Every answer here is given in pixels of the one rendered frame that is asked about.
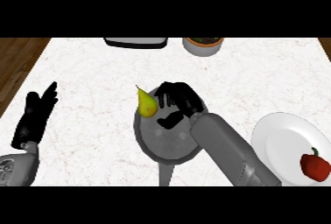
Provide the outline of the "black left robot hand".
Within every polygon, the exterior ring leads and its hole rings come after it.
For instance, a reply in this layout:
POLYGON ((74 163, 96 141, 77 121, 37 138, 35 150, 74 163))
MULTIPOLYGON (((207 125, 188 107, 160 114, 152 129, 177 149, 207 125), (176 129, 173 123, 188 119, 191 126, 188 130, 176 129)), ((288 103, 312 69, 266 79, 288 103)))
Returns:
POLYGON ((22 150, 21 144, 27 144, 30 141, 40 143, 56 103, 58 83, 53 81, 43 95, 30 92, 25 96, 25 112, 15 128, 12 140, 15 149, 22 150))

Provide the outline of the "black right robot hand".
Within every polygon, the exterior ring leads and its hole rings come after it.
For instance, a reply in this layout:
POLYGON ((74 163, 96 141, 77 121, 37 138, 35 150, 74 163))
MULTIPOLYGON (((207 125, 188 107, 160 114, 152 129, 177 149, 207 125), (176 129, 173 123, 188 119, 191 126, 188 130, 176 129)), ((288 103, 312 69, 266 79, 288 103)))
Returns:
POLYGON ((191 118, 195 113, 201 113, 204 110, 201 97, 185 82, 164 81, 154 95, 158 97, 161 108, 171 105, 179 108, 166 118, 157 120, 166 130, 179 124, 183 117, 191 118))

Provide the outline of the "yellow-green pear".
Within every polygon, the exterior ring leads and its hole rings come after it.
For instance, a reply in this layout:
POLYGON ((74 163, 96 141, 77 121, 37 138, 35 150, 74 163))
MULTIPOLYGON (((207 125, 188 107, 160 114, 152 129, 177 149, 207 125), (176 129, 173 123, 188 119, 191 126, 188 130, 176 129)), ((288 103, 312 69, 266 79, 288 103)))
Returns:
POLYGON ((158 102, 149 93, 137 88, 139 97, 139 115, 145 118, 152 118, 158 113, 158 102))

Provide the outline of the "grey frying pan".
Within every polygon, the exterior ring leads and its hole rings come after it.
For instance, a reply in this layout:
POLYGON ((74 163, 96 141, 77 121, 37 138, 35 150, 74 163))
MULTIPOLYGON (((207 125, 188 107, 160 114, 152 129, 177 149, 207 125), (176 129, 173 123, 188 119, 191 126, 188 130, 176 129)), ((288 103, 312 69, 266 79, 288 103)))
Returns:
POLYGON ((134 136, 139 147, 160 167, 160 186, 168 186, 176 165, 188 162, 202 147, 197 144, 191 136, 189 118, 183 117, 179 124, 171 129, 164 129, 157 120, 177 111, 176 106, 164 106, 152 118, 145 118, 140 113, 134 114, 134 136))

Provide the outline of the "white plate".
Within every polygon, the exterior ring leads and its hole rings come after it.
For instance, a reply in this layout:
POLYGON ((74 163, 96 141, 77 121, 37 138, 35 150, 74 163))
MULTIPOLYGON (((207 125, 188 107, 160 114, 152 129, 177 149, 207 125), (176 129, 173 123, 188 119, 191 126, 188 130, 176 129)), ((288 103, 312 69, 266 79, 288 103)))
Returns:
POLYGON ((282 186, 331 186, 331 175, 316 182, 301 172, 300 159, 315 154, 312 148, 331 164, 331 141, 304 118, 284 112, 266 115, 253 129, 251 145, 282 186))

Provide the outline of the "grey potted plant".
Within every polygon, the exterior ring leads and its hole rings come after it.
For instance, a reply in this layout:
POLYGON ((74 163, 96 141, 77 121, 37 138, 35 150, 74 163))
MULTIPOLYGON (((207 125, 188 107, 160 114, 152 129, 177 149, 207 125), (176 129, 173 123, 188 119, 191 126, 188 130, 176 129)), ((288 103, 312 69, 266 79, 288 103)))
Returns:
POLYGON ((195 42, 191 38, 182 39, 182 45, 185 50, 198 57, 210 57, 213 56, 222 48, 223 44, 223 38, 219 38, 219 40, 211 44, 201 44, 195 42))

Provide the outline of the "red bell pepper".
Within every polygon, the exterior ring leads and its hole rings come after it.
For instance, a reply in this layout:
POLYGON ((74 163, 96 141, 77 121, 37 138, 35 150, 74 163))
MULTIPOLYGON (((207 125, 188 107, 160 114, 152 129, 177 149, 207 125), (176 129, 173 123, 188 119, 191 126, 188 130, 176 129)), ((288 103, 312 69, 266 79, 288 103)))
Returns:
POLYGON ((331 173, 331 164, 319 157, 318 149, 312 148, 312 151, 300 158, 301 172, 312 180, 324 182, 331 173))

